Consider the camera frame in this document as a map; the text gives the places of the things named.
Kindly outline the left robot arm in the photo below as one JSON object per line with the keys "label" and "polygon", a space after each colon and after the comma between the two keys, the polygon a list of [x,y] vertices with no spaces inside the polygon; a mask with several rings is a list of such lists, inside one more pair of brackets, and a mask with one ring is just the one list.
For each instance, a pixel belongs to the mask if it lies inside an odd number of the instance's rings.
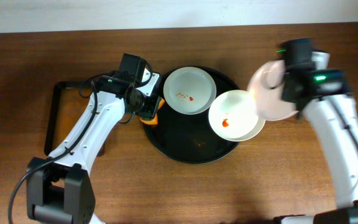
{"label": "left robot arm", "polygon": [[101,223],[90,173],[109,133],[125,114],[156,119],[163,101],[160,81],[145,59],[124,54],[118,70],[95,75],[80,86],[91,90],[86,109],[68,136],[45,159],[33,158],[26,184],[27,216],[39,223]]}

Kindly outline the orange green scrub sponge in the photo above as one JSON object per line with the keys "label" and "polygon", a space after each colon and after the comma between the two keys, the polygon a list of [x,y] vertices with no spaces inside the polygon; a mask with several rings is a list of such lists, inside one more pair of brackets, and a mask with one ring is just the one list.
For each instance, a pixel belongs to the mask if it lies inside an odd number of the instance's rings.
{"label": "orange green scrub sponge", "polygon": [[164,105],[165,100],[161,97],[158,97],[157,104],[155,105],[155,110],[153,111],[152,117],[140,116],[139,120],[146,125],[157,125],[158,124],[158,110]]}

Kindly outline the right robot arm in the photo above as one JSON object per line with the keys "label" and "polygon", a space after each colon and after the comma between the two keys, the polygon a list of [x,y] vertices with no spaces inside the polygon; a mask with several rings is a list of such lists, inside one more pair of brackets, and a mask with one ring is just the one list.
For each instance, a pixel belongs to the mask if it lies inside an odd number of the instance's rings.
{"label": "right robot arm", "polygon": [[358,117],[346,76],[320,68],[310,39],[280,45],[285,64],[281,99],[294,103],[314,129],[329,166],[336,209],[316,215],[285,215],[274,223],[358,223]]}

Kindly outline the white plate with sauce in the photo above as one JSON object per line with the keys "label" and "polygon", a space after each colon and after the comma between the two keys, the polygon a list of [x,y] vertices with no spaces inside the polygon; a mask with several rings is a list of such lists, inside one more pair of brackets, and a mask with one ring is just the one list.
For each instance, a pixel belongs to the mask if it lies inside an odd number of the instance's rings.
{"label": "white plate with sauce", "polygon": [[263,64],[252,76],[247,91],[253,96],[257,115],[266,121],[279,121],[295,115],[295,104],[282,100],[284,60]]}

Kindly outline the cream plate with sauce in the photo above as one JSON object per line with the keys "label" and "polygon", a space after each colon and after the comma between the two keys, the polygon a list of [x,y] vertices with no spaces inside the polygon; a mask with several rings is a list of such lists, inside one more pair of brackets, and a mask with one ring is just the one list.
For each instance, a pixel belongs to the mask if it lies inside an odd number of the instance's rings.
{"label": "cream plate with sauce", "polygon": [[252,139],[265,124],[257,114],[253,93],[245,90],[219,95],[209,108],[208,121],[215,134],[233,142]]}

